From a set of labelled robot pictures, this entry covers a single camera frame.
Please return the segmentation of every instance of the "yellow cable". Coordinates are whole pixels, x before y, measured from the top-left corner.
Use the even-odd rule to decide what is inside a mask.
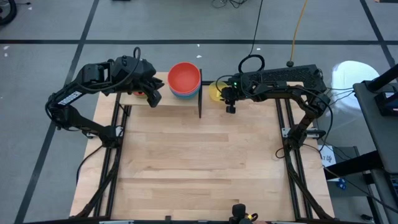
[[[304,15],[305,6],[307,5],[307,2],[308,2],[308,0],[305,0],[304,5],[303,5],[303,8],[301,9],[300,18],[298,19],[298,22],[297,22],[296,30],[294,31],[293,43],[292,43],[292,53],[290,53],[290,61],[293,61],[294,42],[296,41],[297,30],[299,29],[300,22],[301,22],[301,18],[302,18],[303,15]]]

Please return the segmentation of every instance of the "stacked bowls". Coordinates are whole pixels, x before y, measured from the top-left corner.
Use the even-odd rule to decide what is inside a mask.
[[[175,96],[191,99],[199,92],[201,86],[200,71],[190,62],[181,62],[169,71],[167,82]]]

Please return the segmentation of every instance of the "orange bowl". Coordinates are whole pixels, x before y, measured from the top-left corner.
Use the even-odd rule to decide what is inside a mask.
[[[200,71],[192,63],[181,62],[169,71],[167,82],[174,92],[189,94],[200,85]]]

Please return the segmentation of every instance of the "gray floor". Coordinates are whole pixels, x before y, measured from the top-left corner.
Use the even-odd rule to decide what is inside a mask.
[[[94,0],[31,0],[18,5],[18,15],[0,27],[0,222],[12,223],[39,156],[50,121],[44,113],[48,96],[65,82]],[[100,0],[87,40],[250,40],[254,33],[259,0],[239,9],[222,9],[210,0]],[[262,7],[257,40],[291,40],[304,0],[266,0]],[[366,1],[384,40],[398,40],[398,4]],[[309,0],[298,40],[377,40],[359,0]],[[11,44],[6,40],[74,40],[74,44]],[[86,63],[131,55],[136,45],[85,44],[75,74]],[[203,69],[204,80],[237,72],[237,64],[250,44],[142,44],[142,57],[158,71],[189,61]],[[398,61],[398,46],[388,49]],[[266,68],[285,67],[290,45],[256,45]],[[295,65],[314,63],[330,84],[336,63],[357,60],[379,73],[389,64],[380,45],[297,45]],[[259,65],[249,61],[243,70]],[[85,96],[75,106],[93,117],[97,95]],[[369,135],[363,120],[349,132]],[[360,153],[374,150],[371,142],[354,135],[331,133],[329,141],[340,146],[357,145]],[[75,172],[83,159],[86,139],[80,133],[56,131],[38,180],[25,222],[67,218],[75,193]],[[360,221],[369,213],[363,198],[333,198],[336,216]]]

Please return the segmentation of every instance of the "blue bowl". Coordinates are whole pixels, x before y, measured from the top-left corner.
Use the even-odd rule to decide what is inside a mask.
[[[170,90],[176,97],[178,97],[180,99],[184,99],[184,100],[189,100],[189,99],[192,99],[195,97],[195,95],[199,92],[199,89],[200,89],[200,85],[196,90],[192,91],[191,93],[187,93],[187,94],[176,93],[172,89],[170,89]]]

